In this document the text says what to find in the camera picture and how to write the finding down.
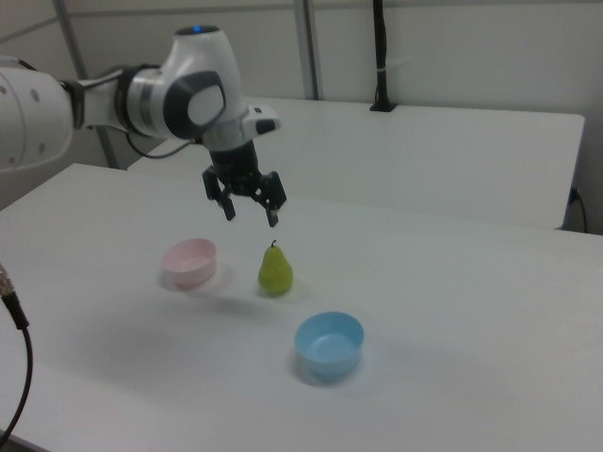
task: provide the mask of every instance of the white wall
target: white wall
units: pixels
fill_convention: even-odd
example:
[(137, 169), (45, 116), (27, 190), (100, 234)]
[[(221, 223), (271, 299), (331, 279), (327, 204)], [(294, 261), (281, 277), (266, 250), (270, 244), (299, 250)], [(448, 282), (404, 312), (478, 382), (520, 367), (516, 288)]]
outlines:
[[(90, 76), (118, 64), (161, 64), (176, 30), (191, 24), (214, 24), (224, 30), (233, 46), (244, 94), (304, 98), (292, 0), (71, 0), (66, 6)], [(121, 168), (127, 168), (138, 156), (122, 134), (111, 131), (110, 136)], [(153, 141), (137, 143), (145, 149), (156, 145)]]
[[(51, 0), (0, 2), (0, 55), (17, 56), (59, 79), (77, 78)], [(68, 151), (50, 164), (0, 174), (0, 209), (75, 162), (106, 166), (94, 132), (76, 132)]]
[[(324, 99), (372, 102), (370, 2), (315, 4)], [(602, 4), (398, 6), (385, 9), (385, 22), (388, 59), (410, 59), (388, 70), (397, 102), (585, 116), (575, 184), (591, 230), (603, 234)], [(581, 229), (577, 207), (569, 224)]]

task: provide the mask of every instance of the pear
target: pear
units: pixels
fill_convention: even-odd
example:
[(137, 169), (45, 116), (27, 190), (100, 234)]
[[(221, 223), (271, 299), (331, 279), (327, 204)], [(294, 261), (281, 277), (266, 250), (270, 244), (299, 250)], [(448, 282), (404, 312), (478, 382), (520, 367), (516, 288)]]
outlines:
[(264, 261), (257, 275), (257, 280), (269, 295), (283, 294), (293, 283), (293, 268), (286, 260), (283, 250), (274, 246), (275, 243), (276, 240), (264, 253)]

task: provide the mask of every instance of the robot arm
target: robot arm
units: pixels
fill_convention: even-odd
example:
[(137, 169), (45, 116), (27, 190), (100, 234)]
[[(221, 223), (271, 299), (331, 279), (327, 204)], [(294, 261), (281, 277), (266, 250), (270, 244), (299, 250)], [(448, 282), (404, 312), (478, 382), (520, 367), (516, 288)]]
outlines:
[(0, 70), (0, 171), (58, 157), (74, 128), (92, 125), (202, 143), (213, 162), (203, 174), (205, 192), (227, 219), (235, 216), (235, 194), (259, 202), (270, 226), (277, 223), (286, 195), (276, 172), (259, 171), (253, 139), (280, 122), (271, 108), (247, 105), (235, 55), (215, 26), (179, 30), (160, 67), (141, 65), (79, 82)]

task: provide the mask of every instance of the pink bowl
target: pink bowl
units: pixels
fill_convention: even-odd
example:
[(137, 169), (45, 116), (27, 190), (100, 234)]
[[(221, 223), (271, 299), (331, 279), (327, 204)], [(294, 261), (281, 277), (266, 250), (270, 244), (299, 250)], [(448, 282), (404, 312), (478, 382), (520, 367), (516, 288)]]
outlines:
[(191, 238), (171, 247), (161, 260), (174, 284), (192, 287), (216, 272), (216, 245), (204, 238)]

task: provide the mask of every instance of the table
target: table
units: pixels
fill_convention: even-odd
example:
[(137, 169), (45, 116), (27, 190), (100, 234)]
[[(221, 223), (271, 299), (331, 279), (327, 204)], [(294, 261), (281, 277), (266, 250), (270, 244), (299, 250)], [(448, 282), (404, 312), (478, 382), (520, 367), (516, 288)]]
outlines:
[[(486, 219), (562, 226), (584, 118), (578, 115), (250, 98), (281, 130), (255, 140), (260, 169), (289, 195)], [(160, 145), (155, 154), (175, 149)], [(191, 146), (129, 170), (200, 180), (211, 164)]]
[[(62, 452), (603, 447), (600, 237), (304, 197), (271, 229), (235, 205), (226, 222), (201, 182), (73, 165), (0, 213), (36, 358), (16, 436)], [(178, 291), (161, 255), (195, 236), (219, 269)], [(256, 280), (273, 239), (296, 278), (279, 299)], [(356, 371), (321, 384), (293, 334), (330, 310), (367, 337)], [(22, 342), (0, 315), (5, 420)]]

